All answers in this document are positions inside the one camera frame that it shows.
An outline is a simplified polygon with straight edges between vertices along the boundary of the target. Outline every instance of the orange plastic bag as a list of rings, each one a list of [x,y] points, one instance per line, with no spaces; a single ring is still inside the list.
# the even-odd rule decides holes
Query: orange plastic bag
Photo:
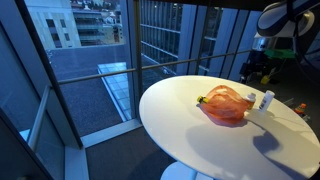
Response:
[[[208,102],[200,107],[215,119],[230,123],[239,123],[244,116],[248,103],[232,88],[220,85],[206,96]]]

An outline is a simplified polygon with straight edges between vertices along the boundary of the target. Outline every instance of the orange object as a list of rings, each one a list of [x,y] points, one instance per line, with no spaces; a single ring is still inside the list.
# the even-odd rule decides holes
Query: orange object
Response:
[[[230,123],[239,123],[244,116],[248,103],[232,88],[220,85],[207,95],[207,103],[200,104],[205,112],[215,119]]]
[[[296,112],[297,114],[303,114],[305,109],[306,109],[307,105],[304,103],[301,103],[300,106],[294,108],[294,112]]]

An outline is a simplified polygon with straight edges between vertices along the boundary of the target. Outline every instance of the metal frame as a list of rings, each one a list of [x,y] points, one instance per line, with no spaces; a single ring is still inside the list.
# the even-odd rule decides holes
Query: metal frame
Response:
[[[49,86],[47,86],[43,92],[36,119],[34,121],[30,135],[27,139],[28,145],[30,146],[30,148],[34,152],[36,151],[36,147],[38,144],[38,140],[39,140],[39,136],[40,136],[40,132],[41,132],[41,128],[42,128],[42,123],[43,123],[43,116],[46,111],[46,106],[47,106],[47,102],[48,102],[48,98],[49,98],[50,89],[51,88]]]

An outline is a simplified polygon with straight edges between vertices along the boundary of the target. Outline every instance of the bottle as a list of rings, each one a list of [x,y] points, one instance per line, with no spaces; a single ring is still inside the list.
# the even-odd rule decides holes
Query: bottle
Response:
[[[255,93],[248,94],[244,98],[244,100],[247,101],[247,103],[248,103],[247,109],[250,110],[250,109],[252,109],[254,103],[256,102],[256,94]]]
[[[305,103],[301,103],[300,106],[294,108],[293,111],[299,115],[302,115],[302,114],[304,114],[306,107],[307,107],[307,105]]]
[[[209,99],[206,98],[206,97],[202,97],[202,96],[199,96],[197,101],[202,104],[202,103],[208,103],[209,102]]]
[[[265,112],[268,109],[273,97],[274,97],[274,92],[267,90],[259,106],[260,112]]]

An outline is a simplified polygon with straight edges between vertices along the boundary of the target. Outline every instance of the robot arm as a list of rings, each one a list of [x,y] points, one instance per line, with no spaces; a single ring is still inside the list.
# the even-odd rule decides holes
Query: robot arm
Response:
[[[289,0],[271,4],[258,20],[258,34],[263,37],[293,37],[294,21],[298,20],[298,33],[303,35],[314,23],[315,16],[309,10],[319,4],[319,0]]]

